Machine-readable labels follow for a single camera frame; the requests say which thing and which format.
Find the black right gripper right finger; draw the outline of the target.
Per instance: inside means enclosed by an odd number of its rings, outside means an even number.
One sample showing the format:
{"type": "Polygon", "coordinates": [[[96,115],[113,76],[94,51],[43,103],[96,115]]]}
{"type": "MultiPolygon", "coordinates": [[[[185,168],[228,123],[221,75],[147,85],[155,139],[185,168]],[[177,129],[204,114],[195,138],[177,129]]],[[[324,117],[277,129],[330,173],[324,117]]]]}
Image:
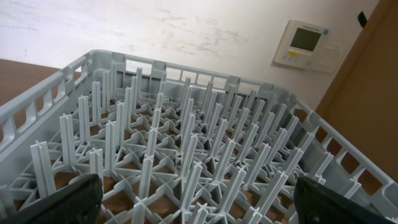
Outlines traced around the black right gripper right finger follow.
{"type": "Polygon", "coordinates": [[[390,224],[382,217],[307,176],[298,178],[294,205],[300,224],[390,224]]]}

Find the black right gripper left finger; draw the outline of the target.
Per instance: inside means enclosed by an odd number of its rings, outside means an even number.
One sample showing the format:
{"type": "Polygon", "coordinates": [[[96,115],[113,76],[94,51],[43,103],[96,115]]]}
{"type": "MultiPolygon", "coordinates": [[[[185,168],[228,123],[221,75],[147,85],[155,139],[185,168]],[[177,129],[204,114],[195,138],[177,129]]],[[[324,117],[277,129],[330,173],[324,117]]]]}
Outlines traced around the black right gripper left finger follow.
{"type": "Polygon", "coordinates": [[[102,179],[90,174],[1,220],[1,224],[96,223],[102,199],[102,179]]]}

